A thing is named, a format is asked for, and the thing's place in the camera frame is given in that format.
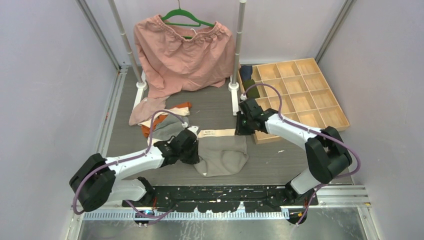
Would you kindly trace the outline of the grey underwear cream waistband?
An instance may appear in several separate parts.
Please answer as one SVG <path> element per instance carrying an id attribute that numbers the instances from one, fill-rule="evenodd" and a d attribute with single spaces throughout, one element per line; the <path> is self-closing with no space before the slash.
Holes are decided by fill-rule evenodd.
<path id="1" fill-rule="evenodd" d="M 180 131 L 182 131 L 184 128 L 182 127 L 182 122 L 180 119 L 176 116 L 179 115 L 167 115 L 167 118 L 159 123 L 155 130 L 153 130 L 153 123 L 151 120 L 151 129 L 149 136 L 147 137 L 147 143 L 149 143 L 150 140 L 152 140 L 152 144 L 158 142 L 158 141 L 165 141 L 170 139 L 172 136 L 178 135 Z M 188 116 L 179 116 L 184 122 L 189 123 Z"/>
<path id="2" fill-rule="evenodd" d="M 198 134 L 199 162 L 194 164 L 203 177 L 229 176 L 239 173 L 249 159 L 247 138 L 234 129 L 207 129 Z"/>

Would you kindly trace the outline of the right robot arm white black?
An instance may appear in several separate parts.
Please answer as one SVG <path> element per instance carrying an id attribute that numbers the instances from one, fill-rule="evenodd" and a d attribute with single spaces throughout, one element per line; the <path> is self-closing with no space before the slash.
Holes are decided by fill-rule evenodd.
<path id="1" fill-rule="evenodd" d="M 330 183 L 352 164 L 352 157 L 334 127 L 320 129 L 301 124 L 283 117 L 275 109 L 262 109 L 253 98 L 243 99 L 238 105 L 236 135 L 271 134 L 305 151 L 307 168 L 284 186 L 290 204 L 300 204 L 309 190 Z"/>

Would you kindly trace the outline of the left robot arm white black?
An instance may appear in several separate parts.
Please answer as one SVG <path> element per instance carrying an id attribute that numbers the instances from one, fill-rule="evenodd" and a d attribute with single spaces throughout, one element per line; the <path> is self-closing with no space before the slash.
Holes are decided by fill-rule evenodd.
<path id="1" fill-rule="evenodd" d="M 157 141 L 146 149 L 127 155 L 107 158 L 100 153 L 91 155 L 69 181 L 74 191 L 74 213 L 80 214 L 77 204 L 84 212 L 92 212 L 105 203 L 116 201 L 149 206 L 156 195 L 152 185 L 144 177 L 133 180 L 128 177 L 173 165 L 177 161 L 197 164 L 200 161 L 198 130 L 198 126 L 187 127 L 176 137 Z"/>

